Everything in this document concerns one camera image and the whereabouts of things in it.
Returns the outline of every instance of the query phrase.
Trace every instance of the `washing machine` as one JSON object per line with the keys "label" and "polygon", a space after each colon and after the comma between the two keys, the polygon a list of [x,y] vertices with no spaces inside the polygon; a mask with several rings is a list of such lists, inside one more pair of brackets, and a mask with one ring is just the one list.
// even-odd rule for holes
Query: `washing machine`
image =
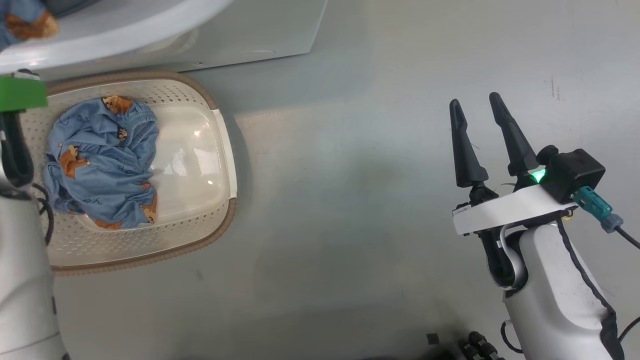
{"label": "washing machine", "polygon": [[0,74],[52,81],[175,72],[307,53],[326,0],[44,0],[60,33],[0,53]]}

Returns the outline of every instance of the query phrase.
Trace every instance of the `blue clothing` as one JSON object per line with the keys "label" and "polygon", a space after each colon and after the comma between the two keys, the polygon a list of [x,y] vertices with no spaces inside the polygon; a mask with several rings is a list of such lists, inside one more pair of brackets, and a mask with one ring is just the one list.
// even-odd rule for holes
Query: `blue clothing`
{"label": "blue clothing", "polygon": [[[156,189],[148,180],[156,155],[157,119],[141,102],[124,114],[102,99],[78,104],[62,115],[49,134],[44,181],[51,206],[87,214],[93,221],[132,228],[156,219]],[[148,219],[143,206],[153,204]]]}
{"label": "blue clothing", "polygon": [[0,0],[0,51],[23,42],[7,29],[6,14],[10,13],[32,24],[46,11],[40,0]]}

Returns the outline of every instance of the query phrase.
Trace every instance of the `washing machine door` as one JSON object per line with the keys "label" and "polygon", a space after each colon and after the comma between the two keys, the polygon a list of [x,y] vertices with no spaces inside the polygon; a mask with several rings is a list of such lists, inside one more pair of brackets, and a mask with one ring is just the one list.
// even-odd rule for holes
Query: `washing machine door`
{"label": "washing machine door", "polygon": [[58,18],[60,33],[0,53],[0,74],[51,69],[109,58],[178,37],[233,0],[92,0]]}

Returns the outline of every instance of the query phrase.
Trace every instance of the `brown bear graphic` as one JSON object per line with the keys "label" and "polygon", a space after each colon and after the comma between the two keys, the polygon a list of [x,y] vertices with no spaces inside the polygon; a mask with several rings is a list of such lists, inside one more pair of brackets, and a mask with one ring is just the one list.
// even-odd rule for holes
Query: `brown bear graphic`
{"label": "brown bear graphic", "polygon": [[96,220],[94,222],[99,227],[101,227],[103,229],[109,229],[109,230],[118,230],[120,228],[120,226],[122,226],[122,221],[118,222],[118,223],[115,223],[115,224],[109,224],[107,222],[100,221],[100,220]]}
{"label": "brown bear graphic", "polygon": [[127,113],[127,111],[131,109],[131,106],[133,106],[133,101],[120,96],[103,97],[102,103],[107,107],[107,109],[109,109],[109,111],[116,115]]}
{"label": "brown bear graphic", "polygon": [[78,148],[69,145],[69,151],[60,156],[60,166],[65,171],[67,177],[76,179],[76,169],[85,165],[91,165],[91,161],[87,161],[82,156],[78,155]]}
{"label": "brown bear graphic", "polygon": [[49,12],[44,12],[34,23],[30,24],[20,17],[6,14],[6,28],[16,38],[28,40],[30,38],[48,38],[58,32],[58,23]]}
{"label": "brown bear graphic", "polygon": [[142,211],[145,213],[150,224],[155,224],[157,220],[156,209],[158,205],[158,195],[154,195],[154,201],[151,205],[142,205]]}

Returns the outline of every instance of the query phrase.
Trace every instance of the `basket rim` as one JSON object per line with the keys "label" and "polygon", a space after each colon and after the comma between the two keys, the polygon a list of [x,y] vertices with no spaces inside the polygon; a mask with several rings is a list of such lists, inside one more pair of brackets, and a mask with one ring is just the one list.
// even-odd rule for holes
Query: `basket rim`
{"label": "basket rim", "polygon": [[[186,75],[164,71],[119,72],[114,74],[75,79],[72,81],[66,81],[64,83],[50,86],[47,89],[47,96],[63,94],[65,92],[71,92],[93,86],[144,80],[175,80],[184,83],[185,85],[190,86],[191,88],[196,90],[203,97],[209,109],[218,110],[218,104],[216,104],[216,101],[213,99],[213,97],[209,95],[208,91],[202,85],[200,85],[200,83]],[[219,239],[220,236],[222,236],[222,234],[231,225],[231,221],[233,221],[236,214],[237,197],[230,198],[227,201],[227,214],[225,215],[222,223],[210,235],[200,240],[192,241],[191,243],[184,244],[172,249],[166,249],[147,255],[136,256],[135,258],[130,259],[106,261],[103,263],[89,265],[52,266],[51,268],[54,275],[58,277],[98,274],[102,272],[112,272],[116,270],[134,268],[142,265],[149,265],[152,263],[157,263],[158,261],[175,258],[177,256],[185,255],[190,252],[202,249]]]}

